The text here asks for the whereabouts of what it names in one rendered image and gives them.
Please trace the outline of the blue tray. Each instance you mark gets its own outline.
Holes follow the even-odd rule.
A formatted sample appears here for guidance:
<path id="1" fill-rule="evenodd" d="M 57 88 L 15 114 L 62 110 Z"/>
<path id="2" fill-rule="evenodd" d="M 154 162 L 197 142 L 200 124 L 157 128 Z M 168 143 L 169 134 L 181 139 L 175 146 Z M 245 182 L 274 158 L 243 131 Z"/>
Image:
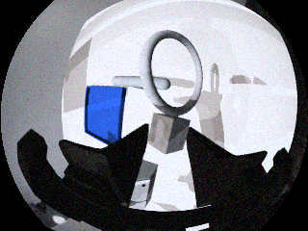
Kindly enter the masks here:
<path id="1" fill-rule="evenodd" d="M 105 145 L 122 139 L 124 97 L 127 89 L 86 86 L 85 134 Z"/>

